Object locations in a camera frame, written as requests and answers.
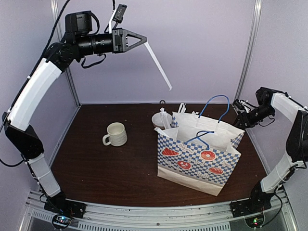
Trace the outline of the checkered paper takeout bag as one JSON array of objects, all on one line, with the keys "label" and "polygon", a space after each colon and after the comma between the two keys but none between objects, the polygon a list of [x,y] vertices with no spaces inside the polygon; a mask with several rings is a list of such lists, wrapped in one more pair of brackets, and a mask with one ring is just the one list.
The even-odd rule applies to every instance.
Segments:
[{"label": "checkered paper takeout bag", "polygon": [[182,103],[172,113],[170,128],[156,128],[157,175],[160,178],[218,196],[241,153],[245,131],[201,113],[186,113]]}]

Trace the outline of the white paper straw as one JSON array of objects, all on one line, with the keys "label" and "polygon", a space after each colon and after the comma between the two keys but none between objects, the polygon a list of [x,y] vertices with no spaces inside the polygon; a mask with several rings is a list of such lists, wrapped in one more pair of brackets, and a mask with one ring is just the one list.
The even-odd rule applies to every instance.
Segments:
[{"label": "white paper straw", "polygon": [[169,91],[171,91],[171,90],[172,90],[172,85],[171,85],[171,83],[170,83],[170,81],[169,81],[169,79],[168,79],[168,77],[167,77],[165,71],[163,70],[163,68],[162,68],[162,66],[161,66],[161,64],[160,64],[160,62],[159,62],[159,60],[157,59],[157,57],[156,57],[154,51],[152,50],[152,48],[151,48],[149,42],[146,42],[144,45],[145,45],[146,49],[148,50],[148,52],[149,52],[149,54],[150,54],[152,60],[154,61],[156,67],[158,68],[158,70],[159,70],[161,76],[163,77],[165,83],[167,84],[167,86],[168,86],[168,88],[169,88]]}]

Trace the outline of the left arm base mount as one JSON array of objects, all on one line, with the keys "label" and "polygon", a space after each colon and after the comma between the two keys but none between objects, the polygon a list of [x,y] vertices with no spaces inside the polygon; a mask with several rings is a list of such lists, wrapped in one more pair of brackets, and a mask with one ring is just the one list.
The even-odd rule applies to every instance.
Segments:
[{"label": "left arm base mount", "polygon": [[86,204],[74,201],[65,201],[64,208],[57,208],[52,202],[47,201],[44,209],[55,213],[52,216],[51,224],[58,230],[68,228],[76,218],[83,218],[86,211]]}]

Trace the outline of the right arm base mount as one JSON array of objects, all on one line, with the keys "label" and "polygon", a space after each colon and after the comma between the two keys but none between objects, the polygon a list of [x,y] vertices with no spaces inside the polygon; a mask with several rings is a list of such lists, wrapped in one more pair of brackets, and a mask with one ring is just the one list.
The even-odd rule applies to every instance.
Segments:
[{"label": "right arm base mount", "polygon": [[244,217],[245,223],[249,228],[258,229],[265,224],[264,211],[271,208],[271,203],[252,205],[250,199],[233,200],[230,209],[233,218]]}]

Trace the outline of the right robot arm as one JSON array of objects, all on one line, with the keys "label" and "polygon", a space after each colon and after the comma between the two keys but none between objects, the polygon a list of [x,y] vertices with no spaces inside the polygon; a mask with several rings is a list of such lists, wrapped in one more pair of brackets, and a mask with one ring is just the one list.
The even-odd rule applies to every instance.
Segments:
[{"label": "right robot arm", "polygon": [[308,163],[308,109],[291,98],[287,92],[260,87],[255,96],[257,106],[244,100],[235,100],[233,106],[239,110],[234,126],[240,129],[253,128],[263,119],[282,114],[290,123],[286,136],[284,154],[278,164],[253,189],[247,201],[247,209],[257,212],[265,205],[265,197],[271,198],[298,169],[306,169]]}]

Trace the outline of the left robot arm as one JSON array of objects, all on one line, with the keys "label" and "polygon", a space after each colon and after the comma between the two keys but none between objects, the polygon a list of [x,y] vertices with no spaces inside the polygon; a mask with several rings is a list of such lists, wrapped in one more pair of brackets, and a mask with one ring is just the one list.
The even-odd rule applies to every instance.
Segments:
[{"label": "left robot arm", "polygon": [[143,35],[110,26],[108,33],[92,31],[92,21],[98,21],[91,11],[65,16],[65,33],[60,42],[48,42],[31,74],[17,94],[8,112],[3,114],[6,137],[29,164],[39,185],[51,198],[50,205],[59,214],[69,210],[61,188],[48,166],[44,148],[30,120],[48,89],[73,61],[85,63],[88,55],[125,53],[147,42]]}]

